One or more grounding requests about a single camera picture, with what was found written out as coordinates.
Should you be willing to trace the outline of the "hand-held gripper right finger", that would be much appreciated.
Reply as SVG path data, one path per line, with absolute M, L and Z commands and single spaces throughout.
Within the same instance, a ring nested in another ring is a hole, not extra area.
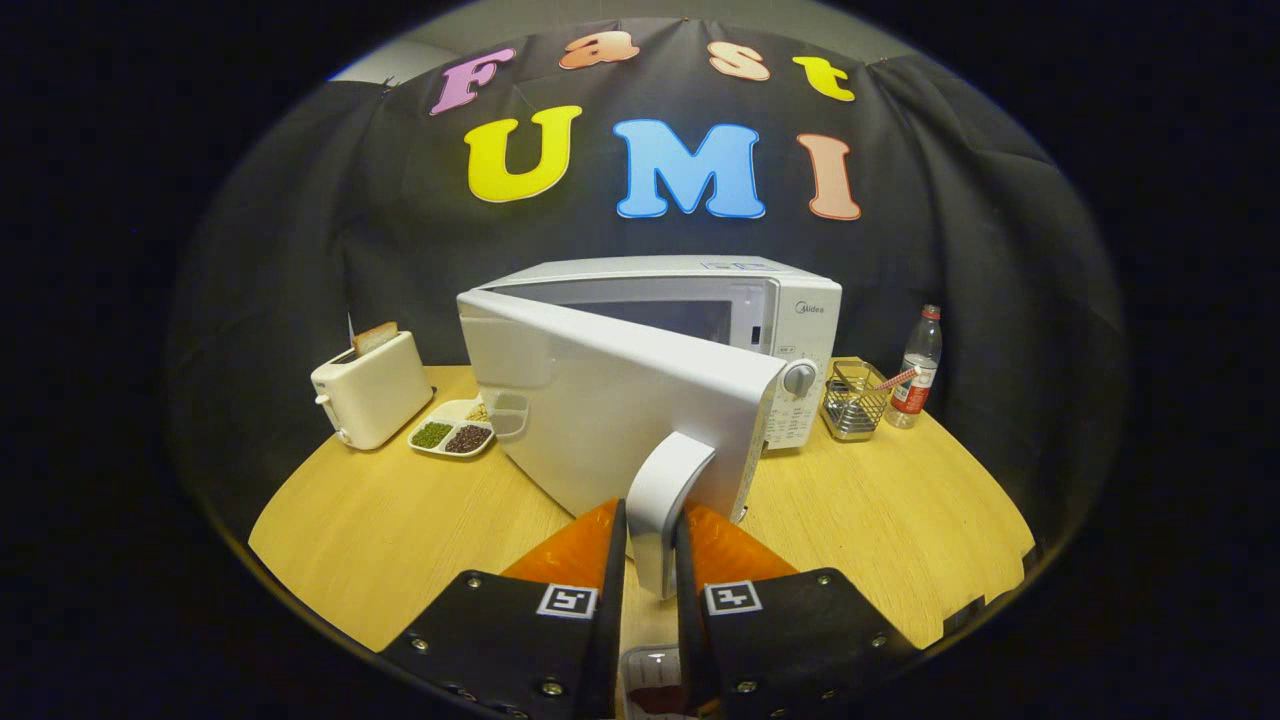
M 700 505 L 675 528 L 678 650 L 699 717 L 849 719 L 914 646 L 840 570 L 797 570 Z

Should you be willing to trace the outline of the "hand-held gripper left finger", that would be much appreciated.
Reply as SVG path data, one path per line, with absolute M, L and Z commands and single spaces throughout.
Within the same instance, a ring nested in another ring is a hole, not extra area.
M 613 719 L 627 527 L 612 498 L 506 571 L 461 571 L 379 653 L 472 719 Z

